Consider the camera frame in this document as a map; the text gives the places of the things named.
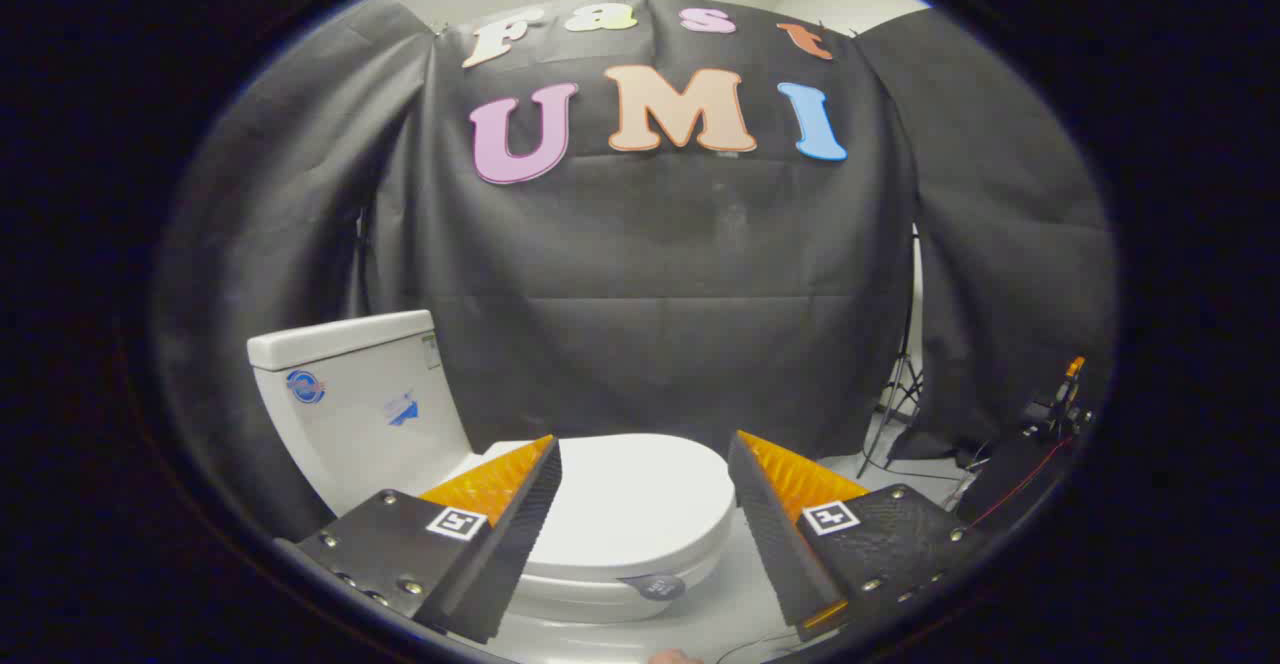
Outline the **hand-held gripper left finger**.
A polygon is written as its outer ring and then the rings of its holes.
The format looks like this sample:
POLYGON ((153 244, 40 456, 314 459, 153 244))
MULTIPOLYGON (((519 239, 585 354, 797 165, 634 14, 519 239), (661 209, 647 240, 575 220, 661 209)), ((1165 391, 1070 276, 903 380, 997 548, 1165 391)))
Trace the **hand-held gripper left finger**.
POLYGON ((280 548, 375 608, 475 644, 494 638, 562 481, 561 441, 527 441, 410 494, 380 487, 280 548))

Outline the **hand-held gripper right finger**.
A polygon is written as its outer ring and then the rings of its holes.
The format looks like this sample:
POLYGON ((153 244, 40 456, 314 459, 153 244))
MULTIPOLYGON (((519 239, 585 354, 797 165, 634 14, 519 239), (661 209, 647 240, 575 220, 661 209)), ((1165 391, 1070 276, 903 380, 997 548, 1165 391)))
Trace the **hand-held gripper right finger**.
POLYGON ((986 536, 915 487, 869 490, 753 432, 728 472, 786 626, 803 641, 874 633, 986 550, 986 536))

